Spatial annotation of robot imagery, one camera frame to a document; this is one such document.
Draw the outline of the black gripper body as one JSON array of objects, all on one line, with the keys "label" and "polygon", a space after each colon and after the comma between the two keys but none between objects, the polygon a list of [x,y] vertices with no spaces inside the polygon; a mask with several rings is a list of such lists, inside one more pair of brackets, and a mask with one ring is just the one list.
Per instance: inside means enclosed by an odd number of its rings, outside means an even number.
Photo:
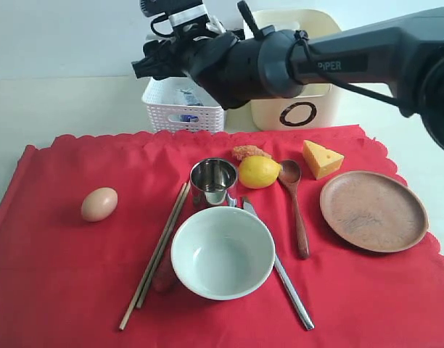
[{"label": "black gripper body", "polygon": [[186,38],[176,43],[171,62],[184,76],[199,82],[202,76],[217,67],[239,43],[232,32],[225,32],[215,38]]}]

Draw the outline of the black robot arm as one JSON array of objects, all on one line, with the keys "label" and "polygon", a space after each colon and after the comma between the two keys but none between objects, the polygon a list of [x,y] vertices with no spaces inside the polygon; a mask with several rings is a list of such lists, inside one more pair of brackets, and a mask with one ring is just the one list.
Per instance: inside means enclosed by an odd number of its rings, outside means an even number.
[{"label": "black robot arm", "polygon": [[311,38],[304,30],[260,28],[237,4],[248,39],[222,27],[202,1],[142,1],[153,23],[169,22],[132,64],[137,78],[188,77],[223,109],[256,99],[292,98],[312,83],[332,83],[420,115],[444,150],[444,7]]}]

